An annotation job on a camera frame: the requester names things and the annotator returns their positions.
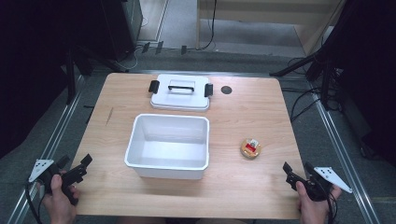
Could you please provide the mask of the dark curtain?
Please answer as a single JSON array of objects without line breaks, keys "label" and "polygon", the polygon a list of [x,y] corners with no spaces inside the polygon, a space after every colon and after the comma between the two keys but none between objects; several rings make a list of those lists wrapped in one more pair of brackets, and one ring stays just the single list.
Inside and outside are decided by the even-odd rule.
[{"label": "dark curtain", "polygon": [[0,0],[0,159],[68,84],[62,69],[92,0]]},{"label": "dark curtain", "polygon": [[346,0],[325,48],[363,155],[396,167],[396,0]]}]

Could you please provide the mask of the black cabinet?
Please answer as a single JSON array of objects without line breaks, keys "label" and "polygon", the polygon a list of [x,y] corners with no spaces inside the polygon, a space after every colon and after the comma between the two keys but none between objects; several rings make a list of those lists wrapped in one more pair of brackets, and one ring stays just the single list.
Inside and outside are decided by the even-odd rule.
[{"label": "black cabinet", "polygon": [[122,61],[137,46],[143,14],[140,0],[101,0],[111,43],[110,56]]}]

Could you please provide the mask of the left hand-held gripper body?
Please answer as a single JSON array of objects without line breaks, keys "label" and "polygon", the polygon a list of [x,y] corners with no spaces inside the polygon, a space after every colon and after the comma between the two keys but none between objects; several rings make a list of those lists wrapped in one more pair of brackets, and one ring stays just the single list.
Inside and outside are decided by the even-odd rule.
[{"label": "left hand-held gripper body", "polygon": [[62,178],[61,189],[64,195],[72,205],[77,205],[78,199],[74,197],[74,193],[69,187],[75,183],[80,183],[83,180],[83,176],[87,174],[86,169],[87,165],[81,163],[75,168],[62,174],[60,163],[56,163],[54,160],[37,160],[32,173],[28,177],[28,182],[38,182],[44,188],[42,190],[42,195],[51,194],[51,180],[54,175],[60,175]]}]

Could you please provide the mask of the round golden tin red label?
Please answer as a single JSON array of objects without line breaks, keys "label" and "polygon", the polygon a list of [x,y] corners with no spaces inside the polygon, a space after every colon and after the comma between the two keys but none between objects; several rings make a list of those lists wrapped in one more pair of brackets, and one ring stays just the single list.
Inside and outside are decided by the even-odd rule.
[{"label": "round golden tin red label", "polygon": [[241,154],[248,159],[257,158],[262,152],[262,145],[254,138],[246,138],[240,147]]}]

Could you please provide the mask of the white plastic storage box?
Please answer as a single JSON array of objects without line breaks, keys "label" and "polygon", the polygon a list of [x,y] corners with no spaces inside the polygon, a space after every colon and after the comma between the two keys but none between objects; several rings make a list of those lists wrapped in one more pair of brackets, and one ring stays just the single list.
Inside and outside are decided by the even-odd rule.
[{"label": "white plastic storage box", "polygon": [[205,117],[140,114],[124,162],[142,177],[201,179],[209,164]]}]

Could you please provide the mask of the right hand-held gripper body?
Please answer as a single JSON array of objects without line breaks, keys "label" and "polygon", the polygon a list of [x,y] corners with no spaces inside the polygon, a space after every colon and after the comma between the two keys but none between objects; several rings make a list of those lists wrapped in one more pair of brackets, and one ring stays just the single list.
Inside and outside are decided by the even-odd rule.
[{"label": "right hand-held gripper body", "polygon": [[301,181],[309,198],[314,202],[326,201],[329,198],[331,187],[338,186],[347,193],[352,193],[352,188],[332,169],[332,167],[314,167],[315,173],[307,180],[298,176],[293,171],[287,175],[286,182],[296,190],[296,183]]}]

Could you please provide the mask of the aluminium floor rail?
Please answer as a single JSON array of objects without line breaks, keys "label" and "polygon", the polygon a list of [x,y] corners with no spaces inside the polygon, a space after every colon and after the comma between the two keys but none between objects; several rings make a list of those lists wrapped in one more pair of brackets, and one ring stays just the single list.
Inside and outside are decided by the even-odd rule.
[{"label": "aluminium floor rail", "polygon": [[69,104],[65,102],[67,92],[62,92],[22,144],[0,160],[0,165],[6,166],[5,175],[0,177],[0,184],[6,187],[0,194],[0,205],[3,207],[0,215],[5,218],[0,224],[23,223],[29,210],[25,187],[28,186],[31,198],[34,198],[36,193],[28,181],[35,161],[53,159],[56,153],[61,152],[61,141],[64,139],[65,130],[75,112],[86,81],[87,78],[83,75],[77,76],[77,93],[71,102]]},{"label": "aluminium floor rail", "polygon": [[334,150],[337,154],[338,160],[341,163],[348,185],[352,188],[352,193],[361,210],[362,216],[366,224],[382,224],[371,198],[366,191],[366,188],[361,182],[357,170],[349,157],[346,145],[344,144],[341,135],[339,134],[330,111],[327,111],[321,103],[317,103],[317,109],[321,116],[322,122],[330,136]]}]

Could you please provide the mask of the person's right hand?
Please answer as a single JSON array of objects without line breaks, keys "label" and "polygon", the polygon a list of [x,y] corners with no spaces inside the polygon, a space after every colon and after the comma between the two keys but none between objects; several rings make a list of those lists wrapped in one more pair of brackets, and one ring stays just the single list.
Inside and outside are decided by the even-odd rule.
[{"label": "person's right hand", "polygon": [[342,190],[333,185],[330,195],[330,202],[314,202],[312,201],[301,181],[296,183],[298,193],[297,209],[300,211],[301,224],[327,224],[328,220],[332,217],[330,209],[335,206],[336,200],[342,194]]}]

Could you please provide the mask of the light wooden furniture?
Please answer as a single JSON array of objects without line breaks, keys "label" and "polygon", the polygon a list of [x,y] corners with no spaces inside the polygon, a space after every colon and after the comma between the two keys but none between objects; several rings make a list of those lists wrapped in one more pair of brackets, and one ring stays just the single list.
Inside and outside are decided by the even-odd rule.
[{"label": "light wooden furniture", "polygon": [[292,24],[306,55],[312,54],[329,26],[335,25],[346,0],[196,0],[196,44],[201,20]]}]

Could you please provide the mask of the person's left hand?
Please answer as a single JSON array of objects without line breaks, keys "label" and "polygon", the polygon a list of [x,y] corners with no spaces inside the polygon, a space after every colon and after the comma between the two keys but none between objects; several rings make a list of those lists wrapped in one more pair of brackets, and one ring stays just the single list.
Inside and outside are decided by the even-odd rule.
[{"label": "person's left hand", "polygon": [[46,194],[42,200],[49,214],[50,224],[74,224],[77,216],[77,209],[63,193],[62,184],[61,176],[54,175],[50,183],[51,194]]}]

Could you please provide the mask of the black metal stand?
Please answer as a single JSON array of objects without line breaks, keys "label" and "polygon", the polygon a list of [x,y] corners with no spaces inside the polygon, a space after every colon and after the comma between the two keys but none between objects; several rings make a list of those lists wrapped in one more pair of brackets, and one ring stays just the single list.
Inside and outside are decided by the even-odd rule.
[{"label": "black metal stand", "polygon": [[98,53],[85,46],[71,45],[66,49],[65,53],[65,73],[67,80],[67,100],[66,103],[70,105],[76,97],[76,81],[74,72],[74,63],[77,61],[84,61],[90,64],[88,59],[93,58],[100,64],[111,69],[113,72],[123,73],[126,69],[122,69],[119,65],[115,65],[105,57],[100,56]]},{"label": "black metal stand", "polygon": [[306,64],[310,64],[308,70],[305,73],[305,77],[308,81],[314,81],[319,76],[322,76],[320,101],[326,110],[330,109],[329,106],[329,89],[332,74],[335,70],[333,63],[329,56],[325,53],[314,52],[313,54],[301,59],[300,61],[289,65],[288,67],[274,73],[270,73],[270,77],[283,77],[298,68],[304,67]]}]

